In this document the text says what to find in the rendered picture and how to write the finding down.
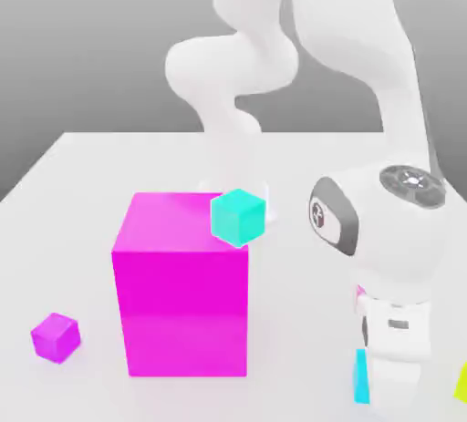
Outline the small yellow-green cube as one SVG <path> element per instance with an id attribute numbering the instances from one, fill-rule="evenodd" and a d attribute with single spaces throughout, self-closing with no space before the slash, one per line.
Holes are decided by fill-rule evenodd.
<path id="1" fill-rule="evenodd" d="M 462 366 L 453 396 L 467 404 L 467 362 Z"/>

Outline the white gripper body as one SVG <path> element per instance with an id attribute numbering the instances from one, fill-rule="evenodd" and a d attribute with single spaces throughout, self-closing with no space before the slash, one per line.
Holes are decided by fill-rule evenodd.
<path id="1" fill-rule="evenodd" d="M 369 398 L 374 409 L 405 409 L 417 390 L 421 364 L 369 359 Z"/>

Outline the small purple cube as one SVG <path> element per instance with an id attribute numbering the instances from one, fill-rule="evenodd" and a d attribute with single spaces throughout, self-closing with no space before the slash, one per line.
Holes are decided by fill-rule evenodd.
<path id="1" fill-rule="evenodd" d="M 51 313 L 31 331 L 36 354 L 62 364 L 80 346 L 78 321 L 63 314 Z"/>

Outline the small turquoise cube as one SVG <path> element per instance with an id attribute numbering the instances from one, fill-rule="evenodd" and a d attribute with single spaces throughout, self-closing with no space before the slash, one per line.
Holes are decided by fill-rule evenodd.
<path id="1" fill-rule="evenodd" d="M 242 189 L 211 200 L 211 233 L 214 237 L 242 248 L 265 233 L 266 202 Z"/>

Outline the large magenta box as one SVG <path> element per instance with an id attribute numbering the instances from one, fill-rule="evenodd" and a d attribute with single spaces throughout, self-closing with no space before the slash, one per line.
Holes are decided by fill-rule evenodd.
<path id="1" fill-rule="evenodd" d="M 211 234 L 213 195 L 137 192 L 111 252 L 133 377 L 247 374 L 247 248 Z"/>

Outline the small cyan cube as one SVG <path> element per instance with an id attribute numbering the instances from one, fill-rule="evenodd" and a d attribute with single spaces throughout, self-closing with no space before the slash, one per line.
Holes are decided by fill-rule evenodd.
<path id="1" fill-rule="evenodd" d="M 354 402 L 369 404 L 368 367 L 365 349 L 357 349 L 353 368 Z"/>

